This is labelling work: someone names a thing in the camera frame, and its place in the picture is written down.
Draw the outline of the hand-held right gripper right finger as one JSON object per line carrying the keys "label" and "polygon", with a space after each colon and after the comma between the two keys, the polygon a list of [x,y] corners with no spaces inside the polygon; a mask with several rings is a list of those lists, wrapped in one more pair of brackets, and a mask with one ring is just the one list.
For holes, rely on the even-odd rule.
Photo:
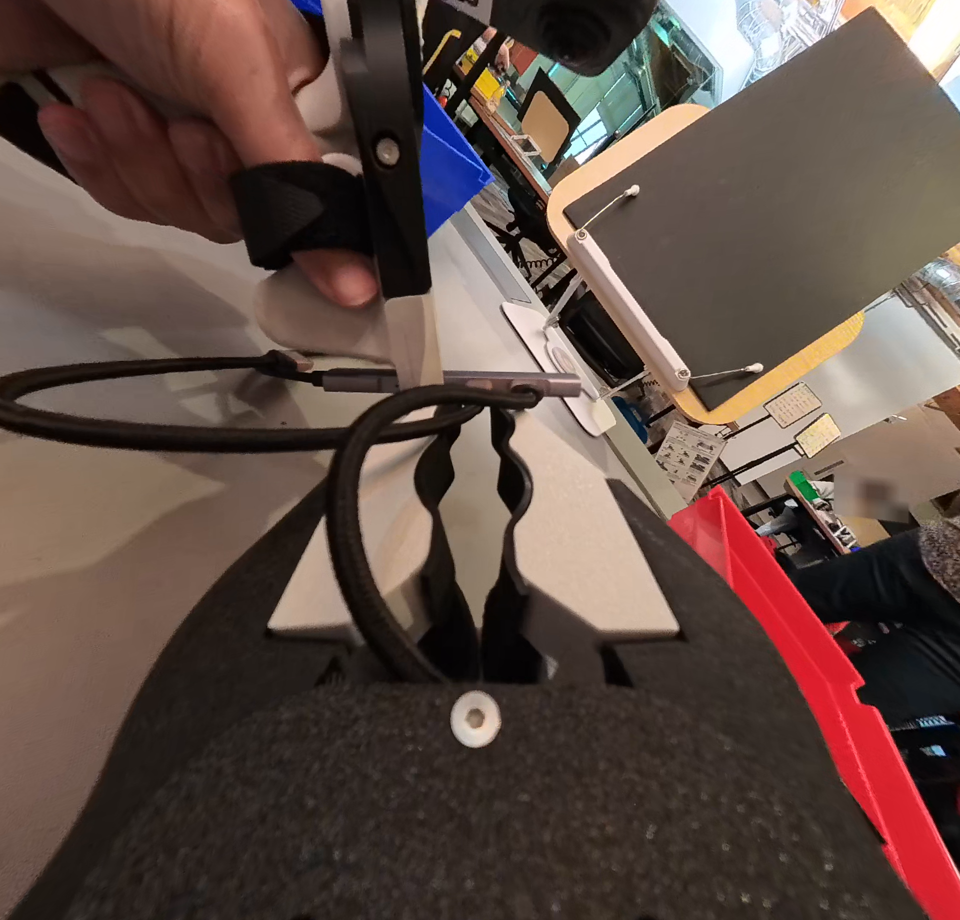
{"label": "hand-held right gripper right finger", "polygon": [[491,409],[509,517],[482,622],[491,683],[609,683],[616,648],[680,635],[622,509],[630,490],[531,411]]}

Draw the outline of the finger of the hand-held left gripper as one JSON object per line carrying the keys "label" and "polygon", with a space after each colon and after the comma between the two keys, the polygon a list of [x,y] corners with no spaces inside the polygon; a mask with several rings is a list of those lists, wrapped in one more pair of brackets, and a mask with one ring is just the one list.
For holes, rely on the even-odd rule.
{"label": "finger of the hand-held left gripper", "polygon": [[399,388],[441,385],[445,371],[433,291],[387,298],[383,310]]}
{"label": "finger of the hand-held left gripper", "polygon": [[282,348],[391,361],[382,297],[362,307],[344,307],[327,299],[300,268],[285,267],[258,283],[253,304],[259,329]]}

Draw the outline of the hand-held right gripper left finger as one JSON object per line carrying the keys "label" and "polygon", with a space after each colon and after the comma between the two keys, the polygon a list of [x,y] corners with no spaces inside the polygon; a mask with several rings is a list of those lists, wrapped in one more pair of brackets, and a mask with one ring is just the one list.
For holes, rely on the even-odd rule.
{"label": "hand-held right gripper left finger", "polygon": [[[455,478],[451,449],[461,429],[383,444],[366,454],[359,477],[362,545],[376,587],[417,649],[454,681],[479,677],[474,616],[457,583],[439,506]],[[365,644],[344,602],[321,519],[270,616],[287,638]]]}

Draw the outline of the grey hub stick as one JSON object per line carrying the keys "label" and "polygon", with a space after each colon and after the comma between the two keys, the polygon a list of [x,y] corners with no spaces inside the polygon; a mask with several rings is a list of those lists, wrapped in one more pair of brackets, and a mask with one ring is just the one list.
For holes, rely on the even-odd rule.
{"label": "grey hub stick", "polygon": [[[398,375],[391,369],[335,367],[318,373],[319,385],[326,391],[362,394],[390,394],[402,389]],[[546,397],[573,398],[582,392],[576,374],[558,372],[446,371],[446,386],[475,387],[486,390],[514,390],[529,387]]]}

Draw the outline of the grey desk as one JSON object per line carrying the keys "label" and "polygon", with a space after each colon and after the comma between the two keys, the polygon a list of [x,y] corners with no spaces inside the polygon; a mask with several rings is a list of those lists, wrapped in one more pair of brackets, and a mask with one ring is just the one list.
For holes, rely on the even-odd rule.
{"label": "grey desk", "polygon": [[[260,354],[261,273],[217,245],[109,214],[2,142],[2,373],[74,362]],[[529,369],[501,313],[530,298],[472,211],[431,238],[447,367]],[[349,423],[370,398],[243,374],[44,394],[48,407],[129,420],[278,427]],[[592,438],[560,401],[536,414],[664,518],[684,506],[621,416]],[[474,611],[492,586],[505,523],[468,518],[465,486],[492,484],[488,429],[454,451],[442,504]],[[88,800],[150,668],[191,609],[323,477],[326,455],[160,455],[2,432],[2,918],[30,890]]]}

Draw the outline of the person's left hand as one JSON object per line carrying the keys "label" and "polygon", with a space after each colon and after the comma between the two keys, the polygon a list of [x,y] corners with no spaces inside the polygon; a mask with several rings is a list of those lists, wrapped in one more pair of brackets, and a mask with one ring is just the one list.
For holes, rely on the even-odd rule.
{"label": "person's left hand", "polygon": [[69,175],[115,215],[211,242],[243,235],[230,178],[318,161],[294,93],[325,68],[289,0],[1,0],[2,74],[93,60],[78,106],[48,103],[39,126]]}

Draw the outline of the blue plastic bin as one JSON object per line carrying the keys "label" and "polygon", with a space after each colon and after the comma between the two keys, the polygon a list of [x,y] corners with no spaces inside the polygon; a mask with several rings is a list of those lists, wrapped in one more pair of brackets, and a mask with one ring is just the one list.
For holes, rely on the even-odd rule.
{"label": "blue plastic bin", "polygon": [[[321,0],[290,0],[304,15],[321,16]],[[426,230],[433,236],[493,176],[429,90],[423,92],[420,174]]]}

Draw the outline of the wooden table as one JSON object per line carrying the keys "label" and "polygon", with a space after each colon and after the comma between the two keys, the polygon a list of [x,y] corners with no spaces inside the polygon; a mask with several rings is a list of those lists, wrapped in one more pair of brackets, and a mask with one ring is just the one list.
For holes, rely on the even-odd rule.
{"label": "wooden table", "polygon": [[545,211],[552,188],[543,173],[540,157],[523,148],[533,146],[533,142],[515,133],[489,104],[481,94],[471,91],[453,118],[485,163],[496,170],[506,184],[531,194],[536,206]]}

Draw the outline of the printed instruction sheet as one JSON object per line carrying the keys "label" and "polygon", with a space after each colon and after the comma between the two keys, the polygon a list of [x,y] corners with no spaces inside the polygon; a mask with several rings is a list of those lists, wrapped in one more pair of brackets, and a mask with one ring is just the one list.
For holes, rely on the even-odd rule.
{"label": "printed instruction sheet", "polygon": [[675,420],[653,456],[674,490],[689,505],[707,481],[726,446],[725,437]]}

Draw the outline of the beige backed chair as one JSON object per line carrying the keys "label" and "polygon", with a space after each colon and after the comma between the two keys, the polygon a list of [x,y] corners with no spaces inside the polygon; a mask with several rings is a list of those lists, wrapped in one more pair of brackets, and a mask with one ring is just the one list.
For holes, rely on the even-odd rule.
{"label": "beige backed chair", "polygon": [[564,92],[539,67],[518,111],[520,131],[534,145],[534,155],[554,167],[570,146],[581,116]]}

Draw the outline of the black office chair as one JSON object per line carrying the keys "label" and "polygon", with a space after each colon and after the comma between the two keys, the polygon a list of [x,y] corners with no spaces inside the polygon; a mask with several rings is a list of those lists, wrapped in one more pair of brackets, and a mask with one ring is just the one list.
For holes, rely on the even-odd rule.
{"label": "black office chair", "polygon": [[[563,253],[549,230],[546,207],[541,201],[533,194],[513,185],[507,188],[507,198],[511,210],[507,225],[501,227],[487,220],[484,222],[510,255],[515,266],[524,274],[526,280],[535,286],[542,283],[564,263],[567,255]],[[534,243],[542,251],[543,257],[528,258],[523,252],[524,240]]]}

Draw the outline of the red plastic bin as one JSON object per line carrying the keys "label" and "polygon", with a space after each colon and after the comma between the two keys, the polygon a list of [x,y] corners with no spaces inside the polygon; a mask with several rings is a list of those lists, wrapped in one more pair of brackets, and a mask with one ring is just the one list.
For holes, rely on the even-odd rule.
{"label": "red plastic bin", "polygon": [[959,917],[958,870],[863,681],[723,491],[668,525],[726,580],[776,647],[807,702],[849,793],[928,918]]}

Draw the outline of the small yellow label card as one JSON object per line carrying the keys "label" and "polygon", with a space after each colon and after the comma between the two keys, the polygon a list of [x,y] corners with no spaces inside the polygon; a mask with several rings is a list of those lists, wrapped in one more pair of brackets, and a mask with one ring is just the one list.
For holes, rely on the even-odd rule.
{"label": "small yellow label card", "polygon": [[782,430],[821,410],[822,401],[806,382],[789,386],[763,405],[766,415]]}
{"label": "small yellow label card", "polygon": [[834,418],[824,412],[794,436],[794,447],[804,458],[814,458],[842,438]]}

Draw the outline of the black divider board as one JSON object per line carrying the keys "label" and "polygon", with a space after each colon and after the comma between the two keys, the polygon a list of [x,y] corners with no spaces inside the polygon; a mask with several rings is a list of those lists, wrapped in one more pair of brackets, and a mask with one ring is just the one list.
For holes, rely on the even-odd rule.
{"label": "black divider board", "polygon": [[958,243],[958,108],[875,8],[736,96],[673,108],[558,188],[691,377],[737,420],[857,338],[859,314]]}

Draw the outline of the white board bracket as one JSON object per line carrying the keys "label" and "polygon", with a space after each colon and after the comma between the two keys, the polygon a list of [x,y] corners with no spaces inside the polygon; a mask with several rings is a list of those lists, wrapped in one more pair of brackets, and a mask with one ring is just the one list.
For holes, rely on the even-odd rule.
{"label": "white board bracket", "polygon": [[659,383],[678,393],[688,388],[690,370],[620,278],[592,235],[576,230],[568,239],[569,258],[631,348]]}

